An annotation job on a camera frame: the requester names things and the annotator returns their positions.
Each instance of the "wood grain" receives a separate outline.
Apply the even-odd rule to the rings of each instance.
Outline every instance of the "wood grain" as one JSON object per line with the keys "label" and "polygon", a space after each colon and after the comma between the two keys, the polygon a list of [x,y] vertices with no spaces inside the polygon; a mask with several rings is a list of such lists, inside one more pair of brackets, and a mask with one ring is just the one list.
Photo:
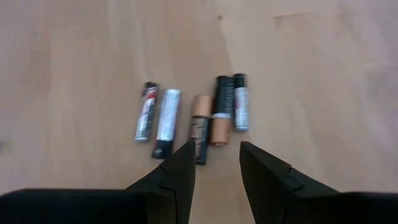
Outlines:
{"label": "wood grain", "polygon": [[210,148],[191,223],[253,223],[242,140],[338,190],[398,192],[395,9],[393,0],[3,0],[0,193],[127,187],[160,162],[153,142],[134,142],[142,84],[183,91],[179,147],[193,97],[236,72],[248,74],[251,129]]}

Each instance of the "red and silver battery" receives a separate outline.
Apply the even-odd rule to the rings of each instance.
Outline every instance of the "red and silver battery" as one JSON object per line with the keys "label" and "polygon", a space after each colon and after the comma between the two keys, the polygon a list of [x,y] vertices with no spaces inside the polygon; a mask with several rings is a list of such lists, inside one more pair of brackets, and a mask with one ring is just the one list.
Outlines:
{"label": "red and silver battery", "polygon": [[175,123],[180,99],[181,90],[167,89],[164,91],[156,144],[152,153],[152,157],[155,159],[166,159],[173,153]]}
{"label": "red and silver battery", "polygon": [[158,90],[158,84],[152,82],[145,83],[144,91],[142,93],[144,103],[138,117],[136,141],[142,142],[150,139]]}

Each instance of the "aa battery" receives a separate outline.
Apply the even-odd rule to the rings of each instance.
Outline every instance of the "aa battery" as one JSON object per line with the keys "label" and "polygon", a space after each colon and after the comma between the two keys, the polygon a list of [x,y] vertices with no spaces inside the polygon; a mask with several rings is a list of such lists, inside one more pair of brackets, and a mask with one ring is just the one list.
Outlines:
{"label": "aa battery", "polygon": [[238,73],[234,75],[235,131],[249,131],[249,97],[246,87],[246,75]]}
{"label": "aa battery", "polygon": [[217,77],[216,93],[213,100],[211,144],[224,146],[229,143],[231,118],[233,114],[234,81],[232,77]]}
{"label": "aa battery", "polygon": [[175,123],[181,99],[181,90],[164,91],[160,108],[159,126],[157,128],[156,145],[152,153],[155,159],[166,159],[173,153]]}
{"label": "aa battery", "polygon": [[158,90],[159,86],[156,83],[147,82],[144,85],[144,91],[142,92],[144,103],[138,117],[136,141],[148,141],[150,139]]}
{"label": "aa battery", "polygon": [[189,138],[195,141],[196,164],[202,166],[206,165],[212,101],[213,97],[208,95],[199,95],[193,100]]}

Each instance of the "black object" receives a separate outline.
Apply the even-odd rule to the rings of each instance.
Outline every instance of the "black object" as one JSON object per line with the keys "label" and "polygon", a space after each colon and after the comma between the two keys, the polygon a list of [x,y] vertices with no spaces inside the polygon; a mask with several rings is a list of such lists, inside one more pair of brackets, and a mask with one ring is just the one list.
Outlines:
{"label": "black object", "polygon": [[218,76],[213,100],[213,118],[230,119],[233,110],[234,81],[228,76]]}
{"label": "black object", "polygon": [[153,88],[153,87],[159,88],[159,85],[158,85],[157,83],[154,83],[154,82],[145,82],[145,84],[144,84],[144,90],[143,90],[143,92],[142,92],[142,96],[145,96],[145,94],[146,94],[146,89],[148,89],[148,88]]}
{"label": "black object", "polygon": [[154,159],[167,159],[173,154],[174,139],[170,141],[156,140],[155,149],[152,153]]}
{"label": "black object", "polygon": [[249,142],[240,163],[256,223],[398,223],[398,194],[339,193]]}
{"label": "black object", "polygon": [[237,73],[234,75],[234,87],[243,88],[246,87],[246,75],[243,73]]}
{"label": "black object", "polygon": [[0,197],[1,223],[188,223],[195,185],[189,141],[126,190],[28,189]]}
{"label": "black object", "polygon": [[196,143],[196,164],[206,165],[207,148],[209,145],[210,118],[206,116],[192,116],[190,137]]}

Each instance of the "black plastic piece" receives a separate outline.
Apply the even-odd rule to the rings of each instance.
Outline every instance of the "black plastic piece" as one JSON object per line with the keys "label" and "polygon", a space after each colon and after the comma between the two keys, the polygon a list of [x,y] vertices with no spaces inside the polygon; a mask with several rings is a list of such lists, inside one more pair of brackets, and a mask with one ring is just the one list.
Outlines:
{"label": "black plastic piece", "polygon": [[398,194],[339,193],[249,142],[240,163],[256,223],[398,223]]}
{"label": "black plastic piece", "polygon": [[188,223],[195,186],[189,141],[126,190],[27,189],[0,197],[1,223]]}

